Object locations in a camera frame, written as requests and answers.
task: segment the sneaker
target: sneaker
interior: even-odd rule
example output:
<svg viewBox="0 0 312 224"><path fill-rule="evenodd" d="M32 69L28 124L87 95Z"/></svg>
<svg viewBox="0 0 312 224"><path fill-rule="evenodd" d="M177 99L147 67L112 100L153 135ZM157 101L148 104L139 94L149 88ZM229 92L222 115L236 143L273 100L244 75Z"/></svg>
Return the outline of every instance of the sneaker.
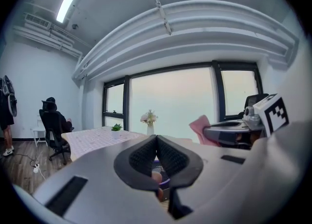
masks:
<svg viewBox="0 0 312 224"><path fill-rule="evenodd" d="M10 155L13 155L13 150L11 148L7 148L5 152L3 153L3 156L6 157Z"/></svg>

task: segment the white flowers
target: white flowers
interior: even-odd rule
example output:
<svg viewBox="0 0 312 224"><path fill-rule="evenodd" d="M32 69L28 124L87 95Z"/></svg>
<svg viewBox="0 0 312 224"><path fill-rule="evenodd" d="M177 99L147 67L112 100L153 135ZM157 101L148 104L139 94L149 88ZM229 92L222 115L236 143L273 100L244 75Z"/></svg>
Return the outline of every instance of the white flowers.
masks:
<svg viewBox="0 0 312 224"><path fill-rule="evenodd" d="M154 114L154 111L150 109L144 115L141 116L141 122L146 123L148 126L152 126L154 122L156 122L158 116Z"/></svg>

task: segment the table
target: table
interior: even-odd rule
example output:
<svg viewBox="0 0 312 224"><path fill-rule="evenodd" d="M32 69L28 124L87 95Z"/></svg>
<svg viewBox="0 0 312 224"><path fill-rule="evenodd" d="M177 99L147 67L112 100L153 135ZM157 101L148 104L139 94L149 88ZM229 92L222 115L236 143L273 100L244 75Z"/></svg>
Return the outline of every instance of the table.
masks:
<svg viewBox="0 0 312 224"><path fill-rule="evenodd" d="M48 146L48 144L47 144L47 142L45 140L45 128L44 127L40 127L40 126L39 127L34 127L34 128L31 129L31 131L33 132L33 135L34 135L34 141L35 141L36 147L37 147L37 143L45 143ZM43 132L44 133L44 140L43 141L41 141L40 138L39 138L39 132Z"/></svg>
<svg viewBox="0 0 312 224"><path fill-rule="evenodd" d="M120 130L120 138L114 139L112 137L111 127L105 126L98 129L63 133L61 136L69 143L71 150L70 158L72 161L75 161L79 157L93 150L111 146L116 143L122 143L146 135Z"/></svg>

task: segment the black window frame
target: black window frame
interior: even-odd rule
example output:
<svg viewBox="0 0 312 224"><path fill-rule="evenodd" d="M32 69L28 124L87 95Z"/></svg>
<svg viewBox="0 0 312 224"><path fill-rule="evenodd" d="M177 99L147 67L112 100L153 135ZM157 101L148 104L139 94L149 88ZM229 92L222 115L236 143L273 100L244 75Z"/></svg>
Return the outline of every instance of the black window frame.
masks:
<svg viewBox="0 0 312 224"><path fill-rule="evenodd" d="M103 89L103 99L102 99L102 126L105 126L105 116L119 118L119 119L123 119L124 130L129 131L130 79L164 73L164 72L194 69L194 68L203 68L203 67L212 67L214 71L214 81L215 81L215 86L216 86L216 98L217 98L216 107L218 108L217 119L219 122L239 119L238 115L231 115L231 116L226 115L225 91L224 91L223 78L222 78L221 71L225 71L225 70L253 71L258 93L263 94L261 76L260 76L256 62L212 61L212 62L188 63L188 64L163 67L159 69L153 69L153 70L125 76L119 79L115 79L113 81L105 82L104 89ZM121 84L124 84L123 105L122 105L123 113L120 114L120 113L106 112L107 89L113 86L121 85Z"/></svg>

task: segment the black chair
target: black chair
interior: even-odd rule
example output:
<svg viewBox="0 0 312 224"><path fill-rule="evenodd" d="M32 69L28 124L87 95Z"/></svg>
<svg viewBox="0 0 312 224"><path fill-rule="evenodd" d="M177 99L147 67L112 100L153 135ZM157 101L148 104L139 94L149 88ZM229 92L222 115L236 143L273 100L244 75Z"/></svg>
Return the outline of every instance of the black chair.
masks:
<svg viewBox="0 0 312 224"><path fill-rule="evenodd" d="M64 153L70 153L70 147L67 141L61 137L61 134L63 133L61 127L61 114L56 111L57 106L54 102L42 102L43 107L39 110L39 114L46 131L45 140L49 147L53 148L55 151L55 153L49 157L49 160L52 161L52 157L62 154L64 159L63 164L66 165L67 162Z"/></svg>
<svg viewBox="0 0 312 224"><path fill-rule="evenodd" d="M260 102L261 100L265 99L269 94L257 94L257 95L252 95L252 96L248 96L246 98L246 102L245 102L245 107L244 107L244 111L240 112L238 114L238 118L239 119L243 119L244 114L245 114L245 109L248 106L253 106L254 104L256 104L257 102Z"/></svg>

